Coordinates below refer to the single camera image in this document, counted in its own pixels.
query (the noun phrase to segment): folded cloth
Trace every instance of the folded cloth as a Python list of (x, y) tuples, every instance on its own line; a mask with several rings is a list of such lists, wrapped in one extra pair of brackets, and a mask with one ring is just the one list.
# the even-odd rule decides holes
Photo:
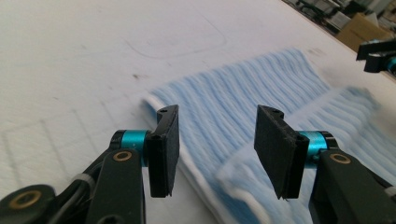
[(285, 49), (168, 83), (144, 106), (154, 118), (155, 110), (179, 105), (178, 166), (218, 221), (260, 223), (250, 204), (224, 190), (216, 174), (253, 139), (258, 104), (288, 115), (329, 90), (299, 50)]
[[(396, 143), (370, 121), (378, 104), (367, 91), (354, 88), (330, 91), (300, 109), (285, 115), (294, 130), (325, 130), (345, 152), (396, 183)], [(308, 211), (315, 170), (305, 170), (299, 199), (278, 200), (268, 175), (253, 150), (246, 144), (216, 174), (223, 189), (246, 202), (261, 223), (312, 223)]]

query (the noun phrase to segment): teal ring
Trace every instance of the teal ring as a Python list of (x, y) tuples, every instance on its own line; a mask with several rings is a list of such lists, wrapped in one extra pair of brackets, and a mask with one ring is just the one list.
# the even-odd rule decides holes
[(139, 152), (140, 159), (143, 167), (147, 167), (144, 157), (143, 150), (145, 147), (145, 138), (147, 130), (127, 130), (122, 136), (120, 148), (130, 148)]
[(300, 131), (298, 133), (309, 138), (304, 167), (308, 169), (317, 168), (320, 152), (328, 149), (326, 139), (320, 132)]

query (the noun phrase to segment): towel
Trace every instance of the towel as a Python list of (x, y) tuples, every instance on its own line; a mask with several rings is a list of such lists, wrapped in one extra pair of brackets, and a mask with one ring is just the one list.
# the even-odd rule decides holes
[[(233, 185), (231, 176), (221, 175), (219, 171), (224, 173), (224, 166), (233, 160), (235, 153), (240, 153), (241, 148), (253, 140), (258, 104), (278, 108), (286, 115), (297, 113), (297, 116), (304, 106), (329, 91), (329, 85), (299, 50), (284, 49), (168, 83), (152, 91), (143, 106), (154, 120), (155, 110), (179, 105), (178, 166), (218, 221), (263, 223), (270, 220), (269, 217), (260, 216), (254, 208), (267, 211), (266, 205), (256, 206), (259, 201), (254, 205), (246, 197), (232, 194), (228, 188), (228, 183)], [(367, 95), (364, 91), (351, 92)], [(355, 122), (348, 132), (359, 129), (357, 124), (361, 122)], [(258, 172), (265, 175), (259, 168), (256, 167)], [(248, 189), (242, 190), (251, 197)]]

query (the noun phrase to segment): black gripper pad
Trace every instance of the black gripper pad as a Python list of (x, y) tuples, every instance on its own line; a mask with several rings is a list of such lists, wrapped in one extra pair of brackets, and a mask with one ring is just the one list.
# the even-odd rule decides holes
[(178, 105), (157, 111), (157, 129), (146, 135), (144, 157), (148, 161), (150, 193), (153, 198), (172, 195), (179, 154)]
[(254, 148), (277, 198), (298, 198), (309, 139), (283, 118), (282, 111), (258, 105)]

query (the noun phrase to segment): table surface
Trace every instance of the table surface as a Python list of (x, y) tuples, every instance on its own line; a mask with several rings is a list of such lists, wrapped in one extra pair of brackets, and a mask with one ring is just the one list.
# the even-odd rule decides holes
[[(0, 197), (38, 183), (60, 192), (116, 130), (148, 128), (150, 90), (285, 48), (335, 88), (368, 89), (375, 122), (396, 134), (395, 80), (364, 73), (280, 0), (0, 1)], [(172, 198), (146, 198), (148, 223), (216, 223), (180, 171)]]

